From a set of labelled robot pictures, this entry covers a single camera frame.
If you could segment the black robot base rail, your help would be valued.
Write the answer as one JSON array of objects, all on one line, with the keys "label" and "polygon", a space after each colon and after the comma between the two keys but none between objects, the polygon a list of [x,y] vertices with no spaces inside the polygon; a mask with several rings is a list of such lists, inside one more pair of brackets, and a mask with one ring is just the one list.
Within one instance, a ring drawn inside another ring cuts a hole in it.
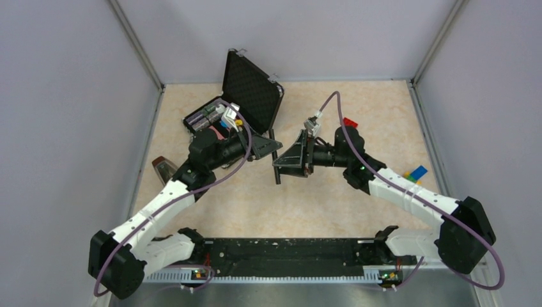
[{"label": "black robot base rail", "polygon": [[147,283],[361,284],[396,287],[416,256],[394,256],[376,238],[205,238],[187,260],[149,275]]}]

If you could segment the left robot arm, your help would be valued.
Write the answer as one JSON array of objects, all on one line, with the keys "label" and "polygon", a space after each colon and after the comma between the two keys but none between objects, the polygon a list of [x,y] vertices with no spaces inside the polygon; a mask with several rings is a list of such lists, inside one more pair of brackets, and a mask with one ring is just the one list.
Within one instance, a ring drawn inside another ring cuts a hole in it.
[{"label": "left robot arm", "polygon": [[88,272],[95,278],[95,297],[111,293],[118,299],[134,294],[144,279],[164,267],[186,260],[198,264],[205,247],[192,230],[180,230],[164,238],[160,232],[181,211],[195,204],[218,180],[214,170],[240,159],[260,160],[282,148],[282,143],[249,128],[232,129],[219,139],[212,129],[197,131],[187,160],[165,187],[139,212],[109,232],[99,230],[89,245]]}]

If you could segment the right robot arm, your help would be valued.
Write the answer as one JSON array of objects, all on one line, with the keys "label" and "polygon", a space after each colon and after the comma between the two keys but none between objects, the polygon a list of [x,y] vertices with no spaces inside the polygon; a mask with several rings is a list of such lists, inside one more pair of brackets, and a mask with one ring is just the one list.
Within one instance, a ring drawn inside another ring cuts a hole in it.
[{"label": "right robot arm", "polygon": [[296,177],[308,177],[317,166],[342,168],[354,189],[389,201],[429,226],[427,230],[390,226],[380,232],[375,256],[384,264],[399,256],[424,256],[469,274],[486,254],[495,254],[495,233],[477,199],[457,200],[415,184],[368,155],[364,145],[353,127],[338,128],[333,145],[319,144],[303,129],[273,165],[280,174]]}]

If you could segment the black remote control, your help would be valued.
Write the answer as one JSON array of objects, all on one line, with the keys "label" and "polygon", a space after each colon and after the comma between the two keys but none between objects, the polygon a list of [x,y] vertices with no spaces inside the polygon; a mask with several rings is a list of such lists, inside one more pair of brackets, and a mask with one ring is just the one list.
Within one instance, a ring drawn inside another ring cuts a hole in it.
[{"label": "black remote control", "polygon": [[[268,136],[269,136],[270,139],[275,140],[275,133],[274,133],[273,129],[269,129]],[[276,151],[272,152],[272,160],[274,161],[277,158],[278,158],[277,152]],[[274,177],[275,177],[275,183],[277,185],[281,185],[281,175],[280,175],[279,169],[277,167],[274,167]]]}]

